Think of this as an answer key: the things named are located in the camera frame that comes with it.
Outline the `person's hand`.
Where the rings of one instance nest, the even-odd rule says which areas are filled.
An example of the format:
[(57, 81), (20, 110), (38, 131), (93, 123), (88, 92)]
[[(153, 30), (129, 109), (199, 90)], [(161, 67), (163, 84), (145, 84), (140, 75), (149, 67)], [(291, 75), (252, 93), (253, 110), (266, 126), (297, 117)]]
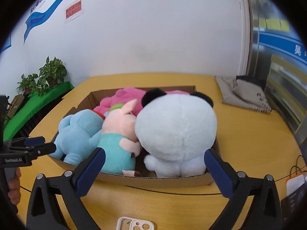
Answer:
[(16, 168), (14, 178), (11, 179), (8, 183), (8, 186), (9, 186), (8, 196), (10, 198), (11, 203), (14, 204), (15, 206), (19, 204), (20, 199), (21, 199), (20, 177), (21, 177), (20, 169)]

